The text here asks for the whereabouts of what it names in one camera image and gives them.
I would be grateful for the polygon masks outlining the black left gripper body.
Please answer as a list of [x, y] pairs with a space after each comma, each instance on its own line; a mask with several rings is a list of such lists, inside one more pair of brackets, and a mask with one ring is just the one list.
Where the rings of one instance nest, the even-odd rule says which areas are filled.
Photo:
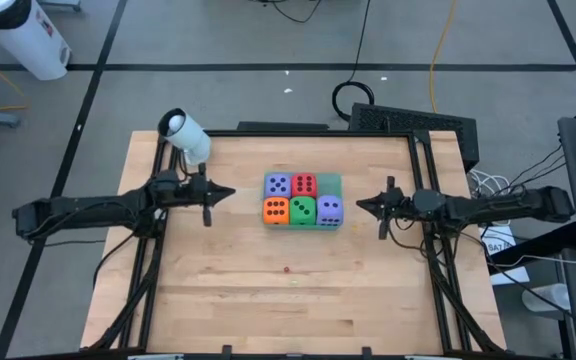
[[200, 204], [203, 208], [203, 224], [206, 227], [211, 227], [212, 215], [210, 210], [211, 205], [209, 203], [211, 193], [209, 192], [208, 180], [206, 178], [206, 164], [200, 163], [195, 173], [191, 173], [188, 170], [185, 161], [179, 162], [179, 168], [184, 175], [184, 179], [188, 181], [187, 192], [189, 198], [194, 204]]

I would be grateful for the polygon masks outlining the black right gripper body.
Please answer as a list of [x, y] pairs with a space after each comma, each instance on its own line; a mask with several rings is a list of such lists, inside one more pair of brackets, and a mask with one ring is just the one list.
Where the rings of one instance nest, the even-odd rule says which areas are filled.
[[395, 186], [395, 178], [388, 176], [386, 178], [386, 190], [380, 194], [379, 202], [378, 239], [385, 240], [390, 231], [390, 222], [407, 214], [410, 199], [403, 194], [399, 187]]

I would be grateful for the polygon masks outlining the purple foam die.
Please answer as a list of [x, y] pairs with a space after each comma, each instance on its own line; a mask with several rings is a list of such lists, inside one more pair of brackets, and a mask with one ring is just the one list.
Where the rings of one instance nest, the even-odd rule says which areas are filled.
[[339, 227], [343, 224], [343, 201], [336, 195], [322, 195], [317, 199], [318, 226]]
[[292, 174], [272, 172], [264, 177], [264, 197], [292, 197]]

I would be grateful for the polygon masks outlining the teal translucent plastic bin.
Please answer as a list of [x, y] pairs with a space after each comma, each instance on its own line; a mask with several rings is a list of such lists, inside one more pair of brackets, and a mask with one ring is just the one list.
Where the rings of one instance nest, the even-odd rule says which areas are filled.
[[[312, 172], [279, 172], [279, 173], [291, 173], [292, 175], [295, 173], [312, 173]], [[316, 200], [322, 195], [336, 195], [339, 196], [343, 201], [343, 194], [342, 194], [342, 178], [337, 173], [313, 173], [317, 177], [317, 196], [314, 198]], [[264, 197], [264, 187], [263, 187], [263, 201], [266, 198]], [[271, 228], [276, 229], [288, 229], [288, 230], [322, 230], [322, 231], [334, 231], [339, 227], [328, 227], [328, 226], [318, 226], [315, 225], [267, 225]]]

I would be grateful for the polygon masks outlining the orange foam die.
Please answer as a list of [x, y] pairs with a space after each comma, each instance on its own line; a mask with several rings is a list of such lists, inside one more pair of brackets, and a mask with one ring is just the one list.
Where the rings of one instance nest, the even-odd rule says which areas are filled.
[[290, 223], [290, 201], [284, 197], [268, 197], [263, 201], [263, 222], [267, 225]]

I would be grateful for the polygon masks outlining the red foam die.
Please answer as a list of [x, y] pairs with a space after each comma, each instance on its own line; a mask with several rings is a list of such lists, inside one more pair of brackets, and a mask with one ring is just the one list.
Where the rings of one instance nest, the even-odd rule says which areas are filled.
[[291, 177], [291, 196], [317, 196], [317, 177], [313, 173], [295, 173]]

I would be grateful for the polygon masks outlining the green foam die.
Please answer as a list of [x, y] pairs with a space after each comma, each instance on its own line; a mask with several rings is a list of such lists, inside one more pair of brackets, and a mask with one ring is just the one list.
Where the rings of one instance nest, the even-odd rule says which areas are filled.
[[317, 205], [310, 196], [295, 196], [290, 199], [289, 217], [291, 225], [315, 225]]

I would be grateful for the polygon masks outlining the black computer case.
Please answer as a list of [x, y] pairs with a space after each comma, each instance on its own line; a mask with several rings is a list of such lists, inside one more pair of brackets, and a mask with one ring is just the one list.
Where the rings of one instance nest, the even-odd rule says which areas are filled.
[[480, 160], [476, 120], [400, 108], [355, 103], [349, 120], [352, 131], [453, 131], [466, 172]]

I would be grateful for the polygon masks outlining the white trash can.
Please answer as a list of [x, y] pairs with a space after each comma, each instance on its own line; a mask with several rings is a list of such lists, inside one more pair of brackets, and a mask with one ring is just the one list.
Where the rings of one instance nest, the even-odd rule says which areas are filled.
[[37, 0], [0, 0], [0, 46], [38, 80], [68, 72], [71, 48]]

